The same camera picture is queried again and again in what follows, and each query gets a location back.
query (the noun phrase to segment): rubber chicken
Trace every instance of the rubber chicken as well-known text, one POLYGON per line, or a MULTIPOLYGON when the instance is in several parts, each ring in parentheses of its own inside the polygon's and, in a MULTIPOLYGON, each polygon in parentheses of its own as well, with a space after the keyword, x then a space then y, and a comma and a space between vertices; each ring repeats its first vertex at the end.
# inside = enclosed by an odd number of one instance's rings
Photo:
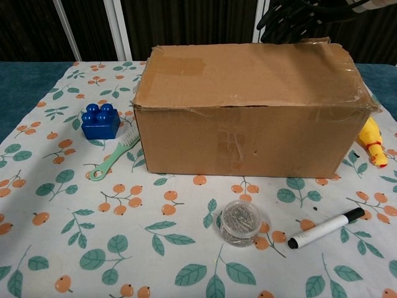
POLYGON ((381 147, 382 137, 380 135, 379 127, 372 117, 368 118, 359 133, 359 138, 370 152, 372 163, 381 168, 387 166, 387 157, 381 147))

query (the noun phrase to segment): toothbrush handle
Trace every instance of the toothbrush handle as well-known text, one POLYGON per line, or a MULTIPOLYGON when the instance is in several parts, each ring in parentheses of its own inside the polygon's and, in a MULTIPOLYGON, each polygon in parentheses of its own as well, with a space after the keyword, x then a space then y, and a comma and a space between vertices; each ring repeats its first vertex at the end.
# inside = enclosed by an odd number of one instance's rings
POLYGON ((116 150, 109 156, 109 158, 89 173, 89 179, 92 181, 104 179, 110 167, 129 149, 131 149, 131 147, 125 147, 118 144, 116 150))

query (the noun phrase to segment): black marker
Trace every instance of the black marker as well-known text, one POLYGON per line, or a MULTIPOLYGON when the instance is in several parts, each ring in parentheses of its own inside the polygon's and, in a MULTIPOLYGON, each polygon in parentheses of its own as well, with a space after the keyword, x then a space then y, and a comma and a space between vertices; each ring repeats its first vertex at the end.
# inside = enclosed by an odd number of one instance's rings
POLYGON ((333 219, 328 220, 317 227, 311 228, 301 234, 294 236, 288 240, 288 246, 292 249, 301 248, 306 244, 321 238, 335 231, 336 229, 343 227, 345 224, 352 222, 364 215, 363 208, 353 209, 345 214, 339 215, 333 219))

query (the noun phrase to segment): green toothbrush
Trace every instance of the green toothbrush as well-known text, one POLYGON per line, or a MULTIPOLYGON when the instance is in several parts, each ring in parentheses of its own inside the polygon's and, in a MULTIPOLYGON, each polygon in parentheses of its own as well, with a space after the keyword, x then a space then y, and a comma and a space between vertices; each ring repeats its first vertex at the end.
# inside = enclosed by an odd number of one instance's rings
POLYGON ((126 151, 133 148, 139 140, 140 136, 137 127, 132 127, 132 129, 123 136, 121 141, 119 141, 116 150, 109 156, 109 158, 89 173, 89 179, 92 181, 104 179, 108 170, 118 160, 118 158, 126 151))

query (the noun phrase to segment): blue toy block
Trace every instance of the blue toy block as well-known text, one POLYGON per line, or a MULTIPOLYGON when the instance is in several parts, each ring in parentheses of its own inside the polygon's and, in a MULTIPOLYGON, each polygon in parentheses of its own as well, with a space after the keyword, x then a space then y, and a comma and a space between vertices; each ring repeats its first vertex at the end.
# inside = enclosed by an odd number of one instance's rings
POLYGON ((111 104, 103 104, 100 109, 97 104, 89 104, 86 110, 81 116, 81 128, 87 140, 108 140, 116 137, 120 118, 111 104))

